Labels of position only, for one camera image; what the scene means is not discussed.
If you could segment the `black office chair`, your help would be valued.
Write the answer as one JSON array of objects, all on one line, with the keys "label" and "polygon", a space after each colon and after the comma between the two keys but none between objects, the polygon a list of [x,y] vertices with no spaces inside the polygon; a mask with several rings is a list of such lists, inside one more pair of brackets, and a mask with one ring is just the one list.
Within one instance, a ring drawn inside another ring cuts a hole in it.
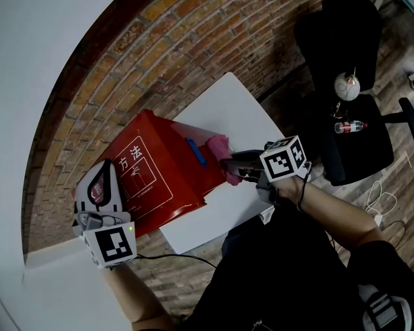
[{"label": "black office chair", "polygon": [[[381,114],[373,96],[377,53],[382,21],[369,0],[323,0],[322,9],[301,18],[294,27],[300,52],[312,76],[315,92],[307,103],[307,143],[317,151],[325,177],[333,186],[365,179],[394,161],[393,147],[386,128],[389,123],[408,125],[414,140],[414,107],[406,98],[399,100],[400,112]],[[343,72],[352,72],[360,83],[353,101],[342,101],[334,81]],[[341,101],[343,119],[334,119],[331,108]],[[336,134],[334,125],[362,121],[367,129]]]}]

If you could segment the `white round ornament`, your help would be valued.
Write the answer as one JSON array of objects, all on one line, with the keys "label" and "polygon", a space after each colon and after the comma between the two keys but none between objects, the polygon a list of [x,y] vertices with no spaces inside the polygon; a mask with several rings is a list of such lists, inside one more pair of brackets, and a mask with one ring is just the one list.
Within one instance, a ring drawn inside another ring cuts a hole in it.
[{"label": "white round ornament", "polygon": [[360,94],[360,83],[356,77],[356,68],[352,72],[343,72],[336,76],[334,81],[336,95],[342,101],[353,101]]}]

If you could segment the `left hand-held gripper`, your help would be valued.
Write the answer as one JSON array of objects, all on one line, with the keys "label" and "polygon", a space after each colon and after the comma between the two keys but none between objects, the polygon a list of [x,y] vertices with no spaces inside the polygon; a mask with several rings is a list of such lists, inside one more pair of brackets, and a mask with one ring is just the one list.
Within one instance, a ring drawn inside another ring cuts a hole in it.
[{"label": "left hand-held gripper", "polygon": [[100,161],[81,178],[76,187],[79,212],[72,225],[99,269],[127,263],[137,256],[135,225],[122,211],[115,166]]}]

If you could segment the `gold ornament stand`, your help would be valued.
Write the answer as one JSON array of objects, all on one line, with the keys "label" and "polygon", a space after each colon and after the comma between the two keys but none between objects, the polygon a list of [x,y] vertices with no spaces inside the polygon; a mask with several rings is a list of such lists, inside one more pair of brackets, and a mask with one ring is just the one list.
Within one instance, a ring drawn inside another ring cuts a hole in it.
[{"label": "gold ornament stand", "polygon": [[343,119],[346,116],[346,108],[341,101],[338,101],[330,110],[330,115],[334,119]]}]

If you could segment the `plastic bottle with red label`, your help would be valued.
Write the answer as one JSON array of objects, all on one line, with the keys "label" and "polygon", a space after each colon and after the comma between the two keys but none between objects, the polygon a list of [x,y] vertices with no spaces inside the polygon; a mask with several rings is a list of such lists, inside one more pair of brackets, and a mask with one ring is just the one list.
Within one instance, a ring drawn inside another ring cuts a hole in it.
[{"label": "plastic bottle with red label", "polygon": [[334,131],[336,134],[353,133],[367,129],[367,127],[368,124],[362,121],[343,121],[334,125]]}]

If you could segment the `person's dark shirt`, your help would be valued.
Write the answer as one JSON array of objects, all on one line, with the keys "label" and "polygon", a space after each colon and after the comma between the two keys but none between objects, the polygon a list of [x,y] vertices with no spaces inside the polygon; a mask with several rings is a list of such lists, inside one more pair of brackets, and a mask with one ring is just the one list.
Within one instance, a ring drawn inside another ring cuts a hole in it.
[{"label": "person's dark shirt", "polygon": [[324,229],[286,203],[248,223],[181,331],[364,331],[358,285],[369,284],[408,301],[414,331],[414,273],[394,247],[366,243],[343,264]]}]

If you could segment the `red fire extinguisher box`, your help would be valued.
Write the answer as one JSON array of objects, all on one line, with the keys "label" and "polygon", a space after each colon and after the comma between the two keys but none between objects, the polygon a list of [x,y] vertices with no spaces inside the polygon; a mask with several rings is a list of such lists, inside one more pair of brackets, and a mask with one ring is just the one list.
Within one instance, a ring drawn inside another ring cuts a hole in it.
[{"label": "red fire extinguisher box", "polygon": [[115,166],[122,211],[141,237],[206,205],[226,180],[206,145],[214,132],[140,112],[93,163]]}]

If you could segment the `person's left forearm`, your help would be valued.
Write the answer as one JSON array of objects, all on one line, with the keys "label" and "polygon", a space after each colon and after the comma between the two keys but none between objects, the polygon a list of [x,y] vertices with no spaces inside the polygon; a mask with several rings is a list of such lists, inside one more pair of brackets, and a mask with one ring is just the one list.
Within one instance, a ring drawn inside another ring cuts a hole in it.
[{"label": "person's left forearm", "polygon": [[103,277],[132,326],[132,331],[175,331],[153,291],[127,264],[103,269]]}]

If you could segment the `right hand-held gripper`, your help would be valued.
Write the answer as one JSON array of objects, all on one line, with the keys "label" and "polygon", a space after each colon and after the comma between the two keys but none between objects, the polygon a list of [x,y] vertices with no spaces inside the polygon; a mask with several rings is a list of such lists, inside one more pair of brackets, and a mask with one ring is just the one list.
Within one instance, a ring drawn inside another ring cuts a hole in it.
[{"label": "right hand-held gripper", "polygon": [[227,182],[257,182],[259,198],[273,205],[279,205],[274,182],[289,177],[299,177],[307,182],[311,171],[311,162],[307,160],[297,135],[267,143],[264,151],[245,150],[235,152],[231,157],[220,161]]}]

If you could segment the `person's right hand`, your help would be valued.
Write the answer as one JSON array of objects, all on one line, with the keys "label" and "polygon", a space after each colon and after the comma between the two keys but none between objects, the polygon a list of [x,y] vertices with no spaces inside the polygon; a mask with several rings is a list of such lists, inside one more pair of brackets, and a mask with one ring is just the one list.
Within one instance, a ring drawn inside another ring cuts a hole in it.
[{"label": "person's right hand", "polygon": [[289,177],[274,182],[277,193],[281,198],[289,199],[294,204],[299,203],[304,189],[304,180],[299,177]]}]

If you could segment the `person's grey white shoe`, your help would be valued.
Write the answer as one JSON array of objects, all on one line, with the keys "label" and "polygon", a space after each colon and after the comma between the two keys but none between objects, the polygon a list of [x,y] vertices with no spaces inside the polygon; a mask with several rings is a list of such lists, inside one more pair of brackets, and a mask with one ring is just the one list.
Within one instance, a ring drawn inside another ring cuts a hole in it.
[{"label": "person's grey white shoe", "polygon": [[374,285],[358,285],[364,304],[364,331],[411,331],[413,316],[408,301],[377,289]]}]

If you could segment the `pink cloth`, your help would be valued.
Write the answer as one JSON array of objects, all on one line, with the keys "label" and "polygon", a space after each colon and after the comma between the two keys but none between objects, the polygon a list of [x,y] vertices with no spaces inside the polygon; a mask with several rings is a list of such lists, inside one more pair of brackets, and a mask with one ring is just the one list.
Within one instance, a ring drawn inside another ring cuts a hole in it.
[{"label": "pink cloth", "polygon": [[222,164],[223,160],[232,159],[229,151],[229,138],[223,134],[218,134],[207,140],[206,145],[220,164],[226,181],[233,186],[239,185],[242,182],[242,178],[225,169]]}]

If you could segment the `person's right forearm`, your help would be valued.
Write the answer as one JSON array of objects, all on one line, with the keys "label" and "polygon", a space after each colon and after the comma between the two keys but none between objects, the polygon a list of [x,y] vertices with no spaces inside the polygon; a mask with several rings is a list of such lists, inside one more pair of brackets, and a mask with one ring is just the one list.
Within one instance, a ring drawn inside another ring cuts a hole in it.
[{"label": "person's right forearm", "polygon": [[384,240],[381,230],[368,213],[312,183],[304,183],[302,196],[296,205],[350,252],[366,243]]}]

